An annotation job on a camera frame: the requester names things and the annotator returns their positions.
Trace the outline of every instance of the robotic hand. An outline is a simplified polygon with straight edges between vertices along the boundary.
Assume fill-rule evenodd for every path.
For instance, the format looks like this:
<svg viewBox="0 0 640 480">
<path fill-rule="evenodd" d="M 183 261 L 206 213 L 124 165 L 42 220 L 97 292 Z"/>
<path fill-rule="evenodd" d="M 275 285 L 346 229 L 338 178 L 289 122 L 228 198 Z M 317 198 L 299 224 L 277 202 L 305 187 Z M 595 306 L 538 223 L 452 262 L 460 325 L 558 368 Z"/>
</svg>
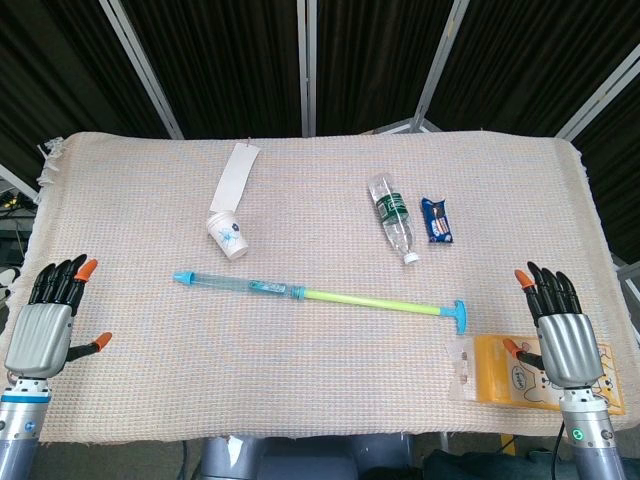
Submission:
<svg viewBox="0 0 640 480">
<path fill-rule="evenodd" d="M 0 399 L 0 480 L 26 479 L 51 400 L 47 379 L 66 362 L 102 350 L 111 333 L 69 348 L 84 286 L 98 265 L 86 255 L 48 265 L 36 278 L 20 311 L 5 360 L 12 385 Z"/>
<path fill-rule="evenodd" d="M 515 273 L 527 295 L 542 355 L 527 353 L 511 340 L 505 340 L 505 347 L 523 363 L 545 370 L 549 380 L 564 389 L 560 398 L 563 427 L 580 478 L 624 479 L 607 401 L 591 389 L 604 375 L 591 321 L 582 313 L 566 275 L 540 270 L 533 262 L 527 265 L 535 283 L 524 272 Z"/>
</svg>

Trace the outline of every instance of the metal frame pole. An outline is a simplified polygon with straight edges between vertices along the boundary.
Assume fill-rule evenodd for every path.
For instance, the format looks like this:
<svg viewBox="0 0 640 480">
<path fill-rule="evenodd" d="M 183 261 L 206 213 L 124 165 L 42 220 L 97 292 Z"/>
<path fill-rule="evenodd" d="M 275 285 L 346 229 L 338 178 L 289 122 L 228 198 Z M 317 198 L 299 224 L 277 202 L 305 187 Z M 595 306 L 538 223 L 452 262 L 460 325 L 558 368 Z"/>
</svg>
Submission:
<svg viewBox="0 0 640 480">
<path fill-rule="evenodd" d="M 389 125 L 385 125 L 383 127 L 378 127 L 374 129 L 371 133 L 372 135 L 389 135 L 393 133 L 406 133 L 409 131 L 409 126 L 411 125 L 411 119 L 406 118 L 404 120 L 400 120 L 399 122 L 390 123 Z"/>
<path fill-rule="evenodd" d="M 309 136 L 309 68 L 307 64 L 307 2 L 297 1 L 298 64 L 300 67 L 300 120 L 302 136 Z"/>
<path fill-rule="evenodd" d="M 453 5 L 451 6 L 449 18 L 447 19 L 444 31 L 442 32 L 442 37 L 440 37 L 438 49 L 433 57 L 433 61 L 431 62 L 429 75 L 427 75 L 427 80 L 425 81 L 424 88 L 422 89 L 422 95 L 420 95 L 420 100 L 416 107 L 416 113 L 411 121 L 412 133 L 419 130 L 420 122 L 429 109 L 429 104 L 431 103 L 433 94 L 436 91 L 436 87 L 438 86 L 438 82 L 440 81 L 440 77 L 444 71 L 444 66 L 447 63 L 447 59 L 451 53 L 451 48 L 453 47 L 453 42 L 456 39 L 456 35 L 458 35 L 460 24 L 462 23 L 462 19 L 464 18 L 464 14 L 466 13 L 468 6 L 469 0 L 454 0 Z"/>
<path fill-rule="evenodd" d="M 631 297 L 630 300 L 640 307 L 640 290 L 638 290 L 638 287 L 634 282 L 634 280 L 640 281 L 640 261 L 620 267 L 616 274 L 618 276 L 620 286 L 622 287 L 622 291 L 629 293 L 629 296 Z M 633 334 L 636 337 L 636 341 L 640 344 L 640 332 L 638 332 L 636 324 L 633 323 L 633 319 L 631 320 L 631 326 L 633 327 Z"/>
<path fill-rule="evenodd" d="M 316 136 L 316 72 L 318 61 L 318 0 L 307 0 L 307 58 L 309 66 L 309 136 Z"/>
<path fill-rule="evenodd" d="M 120 0 L 99 1 L 169 136 L 172 140 L 184 140 L 184 135 L 173 115 L 167 97 L 160 86 L 160 82 L 158 82 L 147 55 L 144 53 L 138 36 L 131 26 L 122 3 L 120 3 Z"/>
<path fill-rule="evenodd" d="M 450 453 L 449 450 L 449 433 L 447 432 L 438 432 L 438 436 L 440 437 L 440 450 L 446 453 Z"/>
<path fill-rule="evenodd" d="M 426 118 L 423 118 L 422 123 L 420 124 L 420 131 L 433 133 L 433 132 L 441 132 L 442 129 L 437 125 L 434 125 L 433 123 L 431 123 Z"/>
<path fill-rule="evenodd" d="M 15 173 L 13 173 L 2 164 L 0 164 L 0 177 L 4 178 L 7 182 L 20 190 L 31 200 L 35 200 L 35 198 L 38 196 L 38 192 L 36 192 L 33 188 L 27 185 L 26 182 L 22 181 Z"/>
<path fill-rule="evenodd" d="M 302 136 L 316 136 L 317 0 L 297 0 Z"/>
<path fill-rule="evenodd" d="M 631 83 L 640 72 L 640 45 L 637 45 L 620 65 L 609 75 L 593 95 L 560 129 L 556 137 L 573 140 L 604 108 Z"/>
</svg>

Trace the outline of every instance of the white paper cup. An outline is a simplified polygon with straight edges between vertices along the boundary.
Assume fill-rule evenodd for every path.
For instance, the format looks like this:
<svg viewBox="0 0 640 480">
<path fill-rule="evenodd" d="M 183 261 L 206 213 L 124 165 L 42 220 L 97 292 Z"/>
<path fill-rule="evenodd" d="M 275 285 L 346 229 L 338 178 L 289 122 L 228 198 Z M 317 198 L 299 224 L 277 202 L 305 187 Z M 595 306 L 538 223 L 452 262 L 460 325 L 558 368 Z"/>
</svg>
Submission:
<svg viewBox="0 0 640 480">
<path fill-rule="evenodd" d="M 229 260 L 241 257 L 249 245 L 240 233 L 240 227 L 231 211 L 218 212 L 207 220 L 207 230 Z"/>
</svg>

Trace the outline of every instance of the green bottle label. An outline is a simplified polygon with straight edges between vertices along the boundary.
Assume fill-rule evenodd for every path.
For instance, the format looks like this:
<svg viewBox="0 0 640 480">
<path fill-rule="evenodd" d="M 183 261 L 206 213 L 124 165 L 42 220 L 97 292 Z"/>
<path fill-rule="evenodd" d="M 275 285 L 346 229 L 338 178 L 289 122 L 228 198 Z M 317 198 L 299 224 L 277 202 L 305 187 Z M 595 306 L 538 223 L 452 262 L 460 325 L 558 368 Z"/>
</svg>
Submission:
<svg viewBox="0 0 640 480">
<path fill-rule="evenodd" d="M 408 213 L 407 206 L 404 204 L 402 195 L 399 193 L 392 193 L 391 195 L 382 197 L 376 202 L 376 208 L 383 222 L 386 222 L 390 218 L 395 218 L 396 220 L 405 218 Z"/>
</svg>

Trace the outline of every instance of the floor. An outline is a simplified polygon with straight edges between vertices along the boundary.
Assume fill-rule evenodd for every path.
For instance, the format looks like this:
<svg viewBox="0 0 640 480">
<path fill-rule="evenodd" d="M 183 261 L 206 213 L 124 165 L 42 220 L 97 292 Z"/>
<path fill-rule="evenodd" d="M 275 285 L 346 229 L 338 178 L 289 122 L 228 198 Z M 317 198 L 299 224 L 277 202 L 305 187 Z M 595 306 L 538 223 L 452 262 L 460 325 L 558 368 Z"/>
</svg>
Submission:
<svg viewBox="0 0 640 480">
<path fill-rule="evenodd" d="M 640 426 L 618 432 L 620 452 L 623 456 L 640 458 Z M 555 437 L 517 437 L 519 455 L 537 448 L 553 449 Z M 200 457 L 201 441 L 188 444 L 188 475 L 195 469 Z M 440 448 L 437 433 L 416 437 L 416 462 L 434 449 Z M 458 433 L 450 436 L 451 453 L 495 452 L 500 448 L 497 434 Z M 570 458 L 568 445 L 561 444 L 560 458 Z M 38 450 L 31 472 L 31 480 L 174 480 L 182 464 L 180 442 L 135 442 L 124 445 L 81 445 L 56 443 L 43 445 Z"/>
</svg>

